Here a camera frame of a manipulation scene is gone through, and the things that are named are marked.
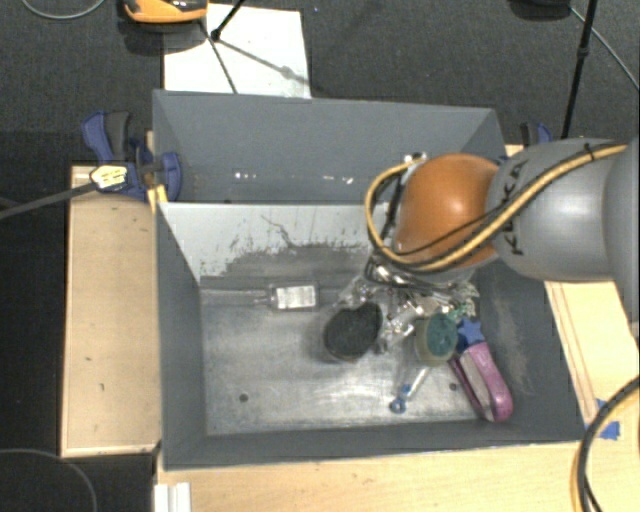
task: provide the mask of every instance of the green object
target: green object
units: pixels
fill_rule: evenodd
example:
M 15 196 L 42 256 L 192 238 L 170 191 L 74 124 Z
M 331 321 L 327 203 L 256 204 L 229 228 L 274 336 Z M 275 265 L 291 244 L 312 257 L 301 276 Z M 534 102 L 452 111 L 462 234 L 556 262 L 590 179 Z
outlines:
M 457 324 L 464 316 L 473 316 L 469 314 L 469 305 L 465 302 L 447 313 L 447 318 L 450 318 L 453 323 Z
M 444 313 L 416 323 L 415 348 L 421 362 L 429 366 L 443 364 L 451 358 L 457 344 L 456 324 Z

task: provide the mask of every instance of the blue tape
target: blue tape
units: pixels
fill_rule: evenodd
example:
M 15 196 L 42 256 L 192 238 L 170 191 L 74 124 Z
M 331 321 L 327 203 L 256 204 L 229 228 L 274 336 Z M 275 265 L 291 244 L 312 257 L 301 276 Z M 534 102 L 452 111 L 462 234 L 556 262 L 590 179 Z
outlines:
M 596 398 L 596 403 L 598 404 L 598 409 L 600 409 L 606 402 L 604 400 L 600 400 Z M 600 435 L 598 436 L 601 439 L 609 439 L 611 441 L 617 441 L 620 437 L 620 422 L 612 421 L 605 428 L 602 429 Z

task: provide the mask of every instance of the purple handle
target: purple handle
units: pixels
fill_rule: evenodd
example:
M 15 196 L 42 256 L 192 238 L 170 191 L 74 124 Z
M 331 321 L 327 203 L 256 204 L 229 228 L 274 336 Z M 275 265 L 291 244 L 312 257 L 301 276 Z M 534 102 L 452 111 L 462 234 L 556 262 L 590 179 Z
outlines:
M 481 382 L 474 382 L 474 376 L 469 372 L 465 372 L 465 367 L 472 365 Z M 482 414 L 486 419 L 501 422 L 509 419 L 513 413 L 513 399 L 511 392 L 507 387 L 500 371 L 496 367 L 489 346 L 486 341 L 475 343 L 468 347 L 459 358 L 451 360 L 451 368 L 456 373 L 462 385 L 467 392 L 467 396 L 473 407 Z M 484 412 L 483 404 L 478 397 L 478 391 L 475 387 L 482 385 L 488 393 L 493 418 L 487 418 Z

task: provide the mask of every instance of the black sponge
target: black sponge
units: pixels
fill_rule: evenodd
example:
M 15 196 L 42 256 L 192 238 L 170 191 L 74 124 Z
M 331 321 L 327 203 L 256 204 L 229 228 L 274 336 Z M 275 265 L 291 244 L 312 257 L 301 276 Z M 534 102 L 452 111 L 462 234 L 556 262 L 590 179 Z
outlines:
M 378 337 L 382 312 L 377 304 L 365 302 L 358 309 L 341 309 L 324 328 L 324 346 L 343 361 L 355 361 Z

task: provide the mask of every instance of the gray bin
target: gray bin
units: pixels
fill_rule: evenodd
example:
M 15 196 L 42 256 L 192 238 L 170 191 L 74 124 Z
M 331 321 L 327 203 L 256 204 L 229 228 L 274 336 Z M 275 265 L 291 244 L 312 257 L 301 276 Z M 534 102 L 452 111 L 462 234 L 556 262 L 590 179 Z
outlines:
M 476 417 L 448 367 L 393 415 L 401 353 L 352 365 L 320 348 L 337 293 L 369 251 L 361 201 L 371 179 L 416 151 L 501 157 L 492 111 L 156 91 L 154 134 L 185 174 L 180 201 L 157 216 L 167 469 L 580 438 L 544 287 L 500 262 L 475 279 L 513 394 L 504 424 Z M 270 284 L 289 282 L 314 283 L 317 307 L 264 303 Z

